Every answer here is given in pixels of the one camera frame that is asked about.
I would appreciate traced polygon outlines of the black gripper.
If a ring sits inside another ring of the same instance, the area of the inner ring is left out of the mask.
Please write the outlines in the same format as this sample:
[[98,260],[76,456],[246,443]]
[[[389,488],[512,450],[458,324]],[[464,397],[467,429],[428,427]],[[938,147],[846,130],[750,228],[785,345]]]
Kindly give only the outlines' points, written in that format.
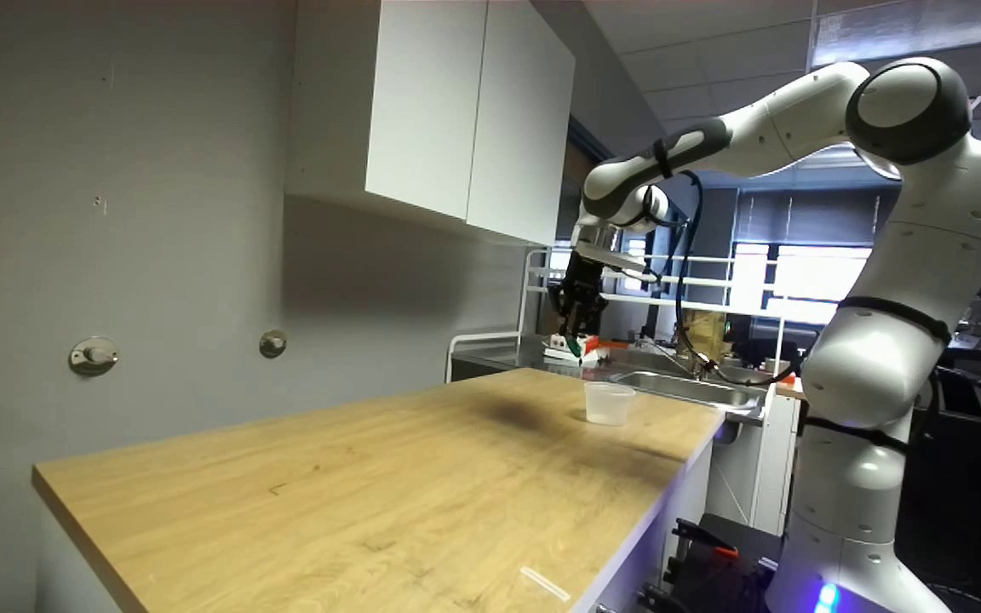
[[568,257],[566,277],[548,287],[553,307],[558,312],[558,333],[574,342],[577,333],[601,337],[604,326],[604,265],[582,257]]

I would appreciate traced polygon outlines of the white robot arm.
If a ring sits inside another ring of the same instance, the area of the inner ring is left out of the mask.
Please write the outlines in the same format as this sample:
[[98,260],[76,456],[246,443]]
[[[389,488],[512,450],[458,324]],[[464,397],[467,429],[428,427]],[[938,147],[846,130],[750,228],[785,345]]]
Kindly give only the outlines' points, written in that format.
[[888,162],[900,199],[851,294],[800,360],[805,436],[770,613],[950,613],[896,555],[915,395],[981,288],[981,135],[965,78],[938,57],[821,66],[770,97],[587,175],[556,309],[568,337],[601,312],[620,228],[658,220],[688,170],[776,175],[830,142]]

